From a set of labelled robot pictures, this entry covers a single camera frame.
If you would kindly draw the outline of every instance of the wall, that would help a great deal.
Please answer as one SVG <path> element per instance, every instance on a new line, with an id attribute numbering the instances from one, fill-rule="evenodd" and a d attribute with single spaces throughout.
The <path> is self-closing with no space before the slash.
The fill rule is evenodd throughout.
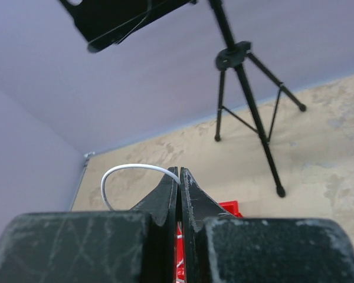
<path id="1" fill-rule="evenodd" d="M 84 157 L 0 92 L 0 233 L 20 213 L 69 210 Z"/>
<path id="2" fill-rule="evenodd" d="M 237 40 L 293 90 L 354 73 L 354 0 L 224 0 Z M 0 0 L 0 89 L 82 153 L 215 113 L 224 45 L 207 0 L 89 54 L 57 0 Z M 276 88 L 247 65 L 257 99 Z M 244 104 L 228 77 L 226 104 Z"/>

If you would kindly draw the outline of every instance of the tripod leg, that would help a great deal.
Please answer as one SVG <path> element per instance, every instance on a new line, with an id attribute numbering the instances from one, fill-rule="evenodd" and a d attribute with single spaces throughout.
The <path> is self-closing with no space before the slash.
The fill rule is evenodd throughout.
<path id="1" fill-rule="evenodd" d="M 278 78 L 264 65 L 252 52 L 247 54 L 247 57 L 256 65 L 277 87 L 281 89 L 298 107 L 301 112 L 306 111 L 307 107 L 298 101 L 298 99 L 291 93 L 291 91 L 278 80 Z"/>
<path id="2" fill-rule="evenodd" d="M 276 168 L 276 165 L 274 164 L 274 160 L 273 160 L 273 157 L 271 155 L 271 151 L 270 151 L 270 148 L 268 145 L 268 139 L 267 139 L 267 136 L 266 136 L 266 133 L 264 130 L 264 126 L 262 125 L 262 121 L 261 121 L 260 115 L 257 110 L 257 105 L 254 101 L 254 97 L 253 97 L 252 91 L 250 89 L 249 82 L 248 82 L 248 79 L 247 79 L 247 76 L 245 74 L 245 70 L 244 70 L 244 67 L 242 66 L 242 64 L 236 66 L 235 71 L 237 73 L 238 79 L 240 80 L 242 90 L 244 92 L 245 98 L 247 99 L 247 103 L 249 105 L 251 114 L 253 116 L 255 126 L 258 130 L 258 135 L 261 139 L 261 143 L 264 148 L 266 158 L 267 158 L 267 161 L 270 166 L 271 173 L 273 174 L 273 178 L 274 178 L 274 181 L 277 186 L 277 194 L 281 198 L 283 198 L 286 196 L 286 192 L 284 191 L 281 181 L 279 179 L 277 168 Z"/>
<path id="3" fill-rule="evenodd" d="M 225 71 L 221 71 L 220 72 L 220 81 L 219 81 L 217 132 L 215 134 L 215 140 L 217 142 L 220 141 L 220 125 L 221 125 L 221 122 L 222 122 L 223 97 L 224 97 L 224 81 L 225 81 Z"/>

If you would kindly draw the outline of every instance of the beige floor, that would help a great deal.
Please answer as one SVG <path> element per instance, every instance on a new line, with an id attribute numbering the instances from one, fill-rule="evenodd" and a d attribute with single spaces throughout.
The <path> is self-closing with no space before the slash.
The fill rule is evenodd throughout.
<path id="1" fill-rule="evenodd" d="M 271 149 L 287 191 L 280 199 L 256 134 L 234 118 L 222 121 L 222 141 L 214 141 L 215 121 L 93 157 L 73 210 L 100 210 L 103 173 L 118 164 L 184 166 L 217 201 L 238 200 L 245 216 L 323 217 L 339 222 L 354 244 L 354 76 L 302 91 L 298 111 L 281 101 Z M 260 106 L 269 125 L 273 103 Z M 239 112 L 252 121 L 248 111 Z M 158 172 L 124 170 L 107 182 L 108 197 L 127 209 L 150 192 Z"/>

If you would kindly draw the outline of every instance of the red plastic basket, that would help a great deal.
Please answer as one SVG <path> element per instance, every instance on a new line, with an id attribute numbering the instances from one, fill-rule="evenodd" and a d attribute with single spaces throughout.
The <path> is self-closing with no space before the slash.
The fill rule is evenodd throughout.
<path id="1" fill-rule="evenodd" d="M 233 200 L 230 202 L 219 203 L 222 208 L 224 208 L 229 213 L 236 217 L 242 218 L 241 213 L 238 211 L 238 202 Z M 178 281 L 183 281 L 185 279 L 185 269 L 183 268 L 183 239 L 182 232 L 177 228 L 177 267 L 176 274 Z"/>

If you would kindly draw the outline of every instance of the rubber foot cap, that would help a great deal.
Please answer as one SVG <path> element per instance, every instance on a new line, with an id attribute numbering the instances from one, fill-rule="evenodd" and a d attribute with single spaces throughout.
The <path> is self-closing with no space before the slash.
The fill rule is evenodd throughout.
<path id="1" fill-rule="evenodd" d="M 299 106 L 299 110 L 301 112 L 305 112 L 307 110 L 307 106 L 305 106 L 304 104 L 302 104 L 301 106 Z"/>
<path id="2" fill-rule="evenodd" d="M 282 186 L 277 187 L 277 194 L 279 197 L 284 198 L 286 196 L 286 191 L 283 189 Z"/>

